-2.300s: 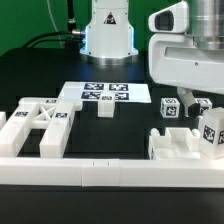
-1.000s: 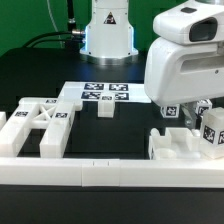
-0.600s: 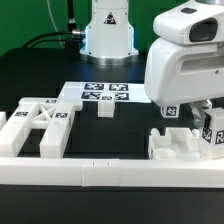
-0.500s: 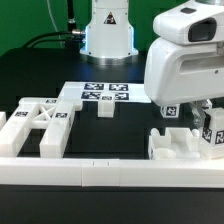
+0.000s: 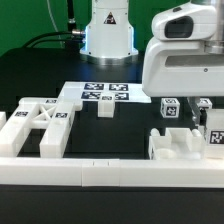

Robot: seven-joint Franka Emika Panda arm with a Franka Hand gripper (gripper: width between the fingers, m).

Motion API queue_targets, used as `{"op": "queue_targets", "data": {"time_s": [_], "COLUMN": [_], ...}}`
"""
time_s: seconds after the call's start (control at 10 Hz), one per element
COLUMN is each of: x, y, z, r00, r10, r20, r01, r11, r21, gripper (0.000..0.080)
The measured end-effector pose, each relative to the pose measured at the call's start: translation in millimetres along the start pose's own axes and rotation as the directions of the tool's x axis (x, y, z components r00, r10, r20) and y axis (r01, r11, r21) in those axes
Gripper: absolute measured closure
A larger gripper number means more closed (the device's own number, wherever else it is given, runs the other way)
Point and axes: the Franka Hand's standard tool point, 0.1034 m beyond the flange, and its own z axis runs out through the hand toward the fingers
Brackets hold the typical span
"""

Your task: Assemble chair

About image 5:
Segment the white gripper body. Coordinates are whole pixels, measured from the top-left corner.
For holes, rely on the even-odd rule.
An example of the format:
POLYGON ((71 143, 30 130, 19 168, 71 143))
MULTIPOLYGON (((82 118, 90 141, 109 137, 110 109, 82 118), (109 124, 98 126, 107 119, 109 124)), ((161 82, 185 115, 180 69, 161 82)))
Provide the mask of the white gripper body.
POLYGON ((151 28, 146 95, 224 96, 224 0, 190 0, 157 14, 151 28))

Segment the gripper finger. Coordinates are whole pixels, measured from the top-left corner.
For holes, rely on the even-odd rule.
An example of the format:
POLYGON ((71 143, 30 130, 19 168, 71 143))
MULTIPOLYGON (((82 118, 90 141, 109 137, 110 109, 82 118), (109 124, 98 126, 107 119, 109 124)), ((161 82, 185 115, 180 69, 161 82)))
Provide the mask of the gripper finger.
POLYGON ((207 114, 204 109, 200 109, 198 104, 200 103, 199 97, 188 97, 188 104, 192 111, 192 120, 196 126, 204 125, 206 123, 207 114))

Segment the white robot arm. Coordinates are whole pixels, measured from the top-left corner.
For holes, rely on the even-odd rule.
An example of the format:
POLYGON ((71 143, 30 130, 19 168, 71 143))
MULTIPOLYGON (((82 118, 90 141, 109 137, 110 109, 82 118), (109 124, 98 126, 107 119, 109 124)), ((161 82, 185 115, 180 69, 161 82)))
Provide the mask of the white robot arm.
MULTIPOLYGON (((92 0, 81 57, 123 64, 138 56, 128 0, 92 0)), ((199 96, 224 96, 224 0, 190 0, 154 16, 143 62, 149 97, 186 97, 199 118, 199 96)))

